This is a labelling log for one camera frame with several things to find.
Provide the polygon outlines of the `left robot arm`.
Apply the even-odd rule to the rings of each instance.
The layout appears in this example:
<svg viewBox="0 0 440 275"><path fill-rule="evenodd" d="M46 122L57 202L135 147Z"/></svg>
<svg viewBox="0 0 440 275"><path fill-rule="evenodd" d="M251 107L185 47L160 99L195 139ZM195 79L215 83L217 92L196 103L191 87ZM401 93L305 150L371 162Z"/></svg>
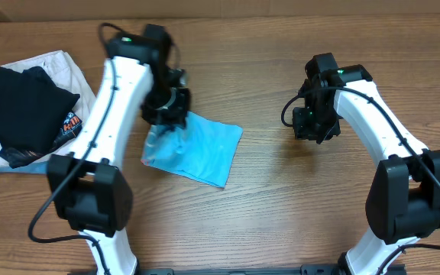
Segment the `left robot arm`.
<svg viewBox="0 0 440 275"><path fill-rule="evenodd" d="M119 28L107 40L106 26L98 30L106 54L99 94L69 153L50 157L51 195L27 233L38 240L33 233L37 220L54 205L76 234L52 242L84 240L95 274L138 274L126 232L134 196L121 171L129 135L137 116L166 129L186 127L191 94L185 71L167 64L175 43L165 27L148 24L140 35Z"/></svg>

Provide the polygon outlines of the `light blue t-shirt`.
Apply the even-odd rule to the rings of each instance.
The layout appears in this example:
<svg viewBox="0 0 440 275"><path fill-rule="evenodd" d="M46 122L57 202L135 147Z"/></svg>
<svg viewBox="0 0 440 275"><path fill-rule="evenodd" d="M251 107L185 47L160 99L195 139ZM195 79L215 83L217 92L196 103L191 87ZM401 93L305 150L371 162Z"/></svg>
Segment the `light blue t-shirt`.
<svg viewBox="0 0 440 275"><path fill-rule="evenodd" d="M141 162L218 188L225 187L243 134L237 125L210 121L193 112L186 127L153 125L144 142Z"/></svg>

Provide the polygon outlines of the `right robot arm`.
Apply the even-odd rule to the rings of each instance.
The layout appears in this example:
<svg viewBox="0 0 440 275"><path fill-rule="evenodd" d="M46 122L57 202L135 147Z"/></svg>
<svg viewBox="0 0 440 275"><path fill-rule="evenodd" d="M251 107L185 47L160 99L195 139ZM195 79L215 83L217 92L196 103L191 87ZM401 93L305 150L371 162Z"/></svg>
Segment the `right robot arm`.
<svg viewBox="0 0 440 275"><path fill-rule="evenodd" d="M320 144L340 134L344 119L377 168L365 205L369 228L333 272L404 273L390 264L440 229L440 150L429 150L405 129L363 66L312 60L305 71L298 91L305 105L293 109L296 138Z"/></svg>

